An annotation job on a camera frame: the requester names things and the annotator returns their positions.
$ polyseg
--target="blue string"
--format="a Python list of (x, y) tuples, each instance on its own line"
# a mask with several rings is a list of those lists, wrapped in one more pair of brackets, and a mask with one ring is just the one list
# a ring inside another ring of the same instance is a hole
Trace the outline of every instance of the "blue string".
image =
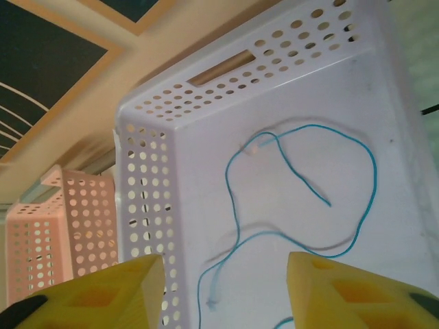
[(287, 317), (281, 322), (279, 322), (278, 324), (276, 324), (276, 326), (273, 329), (279, 329), (280, 327), (283, 327), (284, 324), (289, 324), (290, 322), (293, 321), (294, 321), (293, 317)]
[[(251, 144), (256, 138), (258, 138), (260, 136), (269, 135), (269, 136), (273, 137), (272, 139), (270, 139), (270, 140), (268, 140), (266, 142), (261, 143), (259, 146), (262, 147), (262, 146), (268, 145), (268, 144), (276, 141), (277, 147), (278, 147), (278, 149), (279, 149), (279, 151), (280, 151), (280, 153), (281, 153), (281, 155), (283, 157), (283, 160), (285, 161), (285, 163), (287, 164), (287, 166), (289, 167), (291, 172), (294, 175), (296, 175), (300, 180), (302, 180), (305, 183), (305, 185), (309, 188), (309, 190), (311, 190), (311, 192), (316, 197), (321, 199), (326, 205), (331, 206), (331, 203), (328, 200), (326, 200), (325, 198), (323, 198), (317, 191), (315, 191), (313, 189), (313, 187), (306, 181), (306, 179), (304, 179), (304, 177), (301, 176), (301, 174), (299, 174), (293, 168), (293, 166), (291, 165), (291, 162), (288, 160), (287, 156), (285, 155), (285, 152), (283, 151), (283, 148), (281, 147), (281, 143), (280, 143), (280, 138), (281, 137), (287, 136), (288, 134), (292, 134), (293, 132), (298, 132), (298, 131), (300, 131), (302, 129), (310, 128), (310, 127), (320, 128), (320, 129), (328, 130), (330, 132), (335, 132), (336, 134), (339, 134), (340, 136), (343, 136), (344, 138), (347, 138), (348, 140), (357, 143), (358, 145), (362, 146), (367, 151), (367, 153), (370, 156), (370, 159), (372, 161), (372, 166), (373, 166), (373, 190), (372, 190), (372, 194), (370, 196), (367, 208), (364, 211), (364, 213), (361, 216), (361, 219), (360, 219), (360, 221), (358, 223), (358, 226), (357, 226), (357, 229), (355, 231), (355, 235), (353, 237), (353, 240), (352, 240), (351, 244), (343, 252), (340, 252), (339, 254), (332, 255), (332, 256), (325, 256), (325, 255), (321, 255), (321, 254), (318, 254), (318, 253), (314, 252), (312, 249), (309, 249), (306, 245), (300, 243), (299, 241), (296, 241), (296, 240), (290, 238), (289, 236), (287, 236), (286, 234), (284, 234), (282, 232), (279, 232), (279, 231), (268, 231), (268, 230), (261, 231), (261, 232), (258, 232), (256, 234), (253, 234), (252, 236), (246, 238), (244, 241), (240, 242), (240, 240), (241, 240), (241, 227), (240, 227), (238, 216), (237, 216), (237, 209), (236, 209), (235, 198), (233, 197), (233, 192), (232, 192), (232, 189), (230, 187), (230, 182), (229, 182), (229, 179), (228, 179), (228, 172), (230, 170), (231, 164), (235, 161), (236, 157), (238, 157), (238, 155), (240, 153), (242, 153), (242, 151), (245, 148), (247, 148), (247, 146), (249, 146), (249, 144)], [(225, 178), (226, 178), (226, 186), (227, 186), (228, 194), (230, 196), (230, 200), (231, 200), (231, 203), (232, 203), (233, 217), (234, 217), (235, 225), (236, 225), (237, 238), (236, 238), (235, 244), (234, 244), (233, 248), (231, 249), (231, 251), (221, 261), (219, 261), (218, 263), (215, 263), (214, 265), (212, 265), (208, 269), (206, 269), (200, 275), (200, 277), (198, 279), (198, 284), (197, 284), (197, 304), (198, 304), (198, 328), (199, 329), (201, 329), (201, 325), (202, 325), (201, 302), (200, 302), (200, 287), (201, 287), (201, 281), (202, 281), (203, 277), (208, 272), (210, 272), (212, 269), (218, 267), (216, 272), (215, 272), (215, 275), (213, 276), (213, 280), (212, 280), (212, 283), (211, 283), (211, 290), (210, 290), (211, 296), (215, 295), (215, 289), (214, 288), (216, 286), (217, 279), (219, 277), (219, 272), (221, 271), (221, 268), (224, 266), (225, 262), (243, 244), (247, 243), (249, 240), (251, 240), (253, 238), (256, 238), (258, 236), (261, 236), (261, 235), (275, 235), (275, 236), (280, 236), (280, 237), (284, 238), (285, 240), (287, 240), (287, 241), (289, 241), (289, 242), (291, 242), (291, 243), (293, 243), (293, 244), (303, 248), (305, 251), (307, 251), (307, 252), (309, 252), (311, 254), (314, 254), (314, 255), (317, 255), (317, 256), (322, 256), (322, 257), (325, 257), (325, 258), (337, 258), (337, 257), (343, 256), (346, 253), (348, 253), (353, 248), (354, 244), (357, 242), (357, 239), (358, 239), (358, 236), (359, 236), (359, 232), (361, 230), (361, 226), (363, 225), (363, 222), (366, 219), (366, 217), (367, 217), (367, 215), (368, 215), (368, 213), (370, 211), (370, 208), (372, 207), (372, 204), (373, 204), (376, 192), (377, 192), (377, 163), (375, 161), (375, 157), (373, 156), (371, 150), (365, 144), (363, 144), (361, 141), (357, 140), (356, 138), (353, 138), (353, 137), (351, 137), (349, 135), (346, 135), (346, 134), (344, 134), (344, 133), (342, 133), (342, 132), (340, 132), (340, 131), (338, 131), (336, 129), (333, 129), (333, 128), (330, 128), (330, 127), (327, 127), (327, 126), (324, 126), (324, 125), (309, 124), (309, 125), (304, 125), (304, 126), (292, 129), (292, 130), (288, 130), (287, 132), (284, 132), (284, 133), (279, 134), (279, 135), (275, 135), (275, 134), (273, 134), (271, 132), (260, 132), (260, 133), (258, 133), (256, 136), (252, 137), (238, 152), (236, 152), (232, 156), (232, 158), (230, 158), (230, 160), (228, 161), (228, 164), (226, 166)], [(211, 298), (211, 297), (209, 298), (208, 305), (209, 305), (210, 308), (213, 307), (213, 304), (214, 304), (213, 300), (214, 300), (213, 298)]]

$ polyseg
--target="white curved line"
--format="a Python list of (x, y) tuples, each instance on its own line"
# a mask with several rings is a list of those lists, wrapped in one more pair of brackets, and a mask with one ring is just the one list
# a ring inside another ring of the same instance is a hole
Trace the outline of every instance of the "white curved line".
[(32, 127), (32, 124), (27, 122), (25, 119), (23, 119), (22, 117), (20, 117), (17, 113), (13, 113), (13, 111), (8, 110), (7, 108), (3, 107), (0, 105), (0, 109), (2, 109), (3, 111), (13, 115), (14, 117), (16, 117), (18, 120), (21, 120), (22, 122), (26, 123), (28, 126)]
[(15, 143), (19, 141), (19, 140), (16, 139), (15, 137), (9, 135), (7, 132), (2, 132), (1, 130), (0, 130), (0, 135), (3, 135), (3, 136), (5, 136), (5, 137), (8, 137), (11, 141), (14, 141)]
[(39, 101), (36, 101), (35, 99), (33, 99), (33, 98), (30, 97), (30, 96), (27, 96), (25, 93), (22, 93), (21, 91), (19, 91), (19, 90), (13, 88), (13, 87), (11, 87), (11, 86), (8, 86), (7, 84), (4, 84), (3, 82), (0, 82), (0, 86), (6, 88), (6, 89), (8, 89), (8, 90), (11, 90), (12, 92), (14, 92), (14, 93), (16, 93), (16, 94), (18, 94), (18, 95), (20, 95), (20, 96), (26, 98), (28, 101), (31, 101), (31, 102), (34, 103), (35, 105), (37, 105), (37, 106), (39, 106), (40, 108), (42, 108), (44, 111), (46, 111), (46, 112), (49, 111), (49, 109), (46, 108), (44, 105), (42, 105), (42, 103), (40, 103)]
[(10, 131), (16, 133), (16, 134), (19, 135), (20, 137), (23, 137), (23, 134), (17, 132), (13, 127), (10, 127), (9, 125), (7, 125), (6, 123), (4, 123), (3, 121), (0, 121), (0, 125), (4, 125), (4, 126), (7, 127)]

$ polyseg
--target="black rubber tip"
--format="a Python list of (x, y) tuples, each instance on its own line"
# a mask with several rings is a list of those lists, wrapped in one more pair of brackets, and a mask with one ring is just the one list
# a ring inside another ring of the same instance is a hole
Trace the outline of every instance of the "black rubber tip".
[(420, 293), (410, 293), (410, 297), (418, 303), (420, 307), (424, 308), (428, 313), (439, 320), (439, 300), (437, 298), (421, 295)]
[(37, 295), (14, 303), (0, 313), (0, 328), (14, 329), (48, 300), (45, 295)]

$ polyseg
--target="plastic basket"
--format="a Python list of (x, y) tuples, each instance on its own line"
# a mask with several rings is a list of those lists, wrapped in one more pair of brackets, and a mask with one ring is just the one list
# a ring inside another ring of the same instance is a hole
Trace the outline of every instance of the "plastic basket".
[[(283, 1), (121, 102), (119, 255), (163, 255), (161, 328), (197, 327), (198, 278), (235, 242), (224, 181), (230, 157), (260, 130), (306, 123), (358, 138), (377, 159), (376, 200), (357, 244), (339, 261), (439, 292), (438, 177), (395, 39), (386, 1)], [(245, 50), (253, 61), (201, 86), (189, 83)], [(372, 190), (367, 153), (321, 130), (282, 144), (333, 206), (289, 172), (275, 143), (247, 152), (230, 168), (241, 240), (274, 228), (323, 249), (346, 240)], [(293, 250), (300, 248), (275, 237), (242, 247), (219, 276), (215, 312), (206, 306), (207, 275), (202, 327), (273, 328), (291, 316), (285, 275)]]
[(40, 204), (18, 201), (6, 215), (8, 304), (118, 261), (112, 177), (56, 165), (40, 185), (56, 192)]

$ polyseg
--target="pink plastic basket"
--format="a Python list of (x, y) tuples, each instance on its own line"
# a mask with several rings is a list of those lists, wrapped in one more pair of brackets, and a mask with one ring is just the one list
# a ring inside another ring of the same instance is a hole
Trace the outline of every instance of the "pink plastic basket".
[(110, 176), (52, 167), (47, 201), (20, 201), (6, 215), (8, 304), (35, 291), (117, 264), (115, 187)]

